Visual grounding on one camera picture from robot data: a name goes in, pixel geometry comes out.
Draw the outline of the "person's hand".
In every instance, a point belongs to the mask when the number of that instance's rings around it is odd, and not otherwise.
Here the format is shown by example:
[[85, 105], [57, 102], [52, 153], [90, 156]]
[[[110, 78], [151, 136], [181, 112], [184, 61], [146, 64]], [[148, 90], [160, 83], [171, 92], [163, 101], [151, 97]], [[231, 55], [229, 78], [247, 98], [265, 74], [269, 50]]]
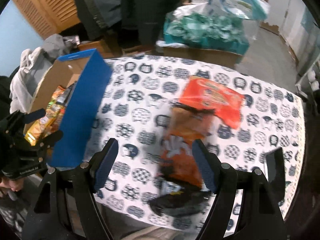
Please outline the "person's hand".
[[20, 191], [23, 189], [24, 178], [20, 178], [17, 180], [10, 180], [7, 177], [1, 177], [1, 194], [5, 195], [9, 190], [13, 192]]

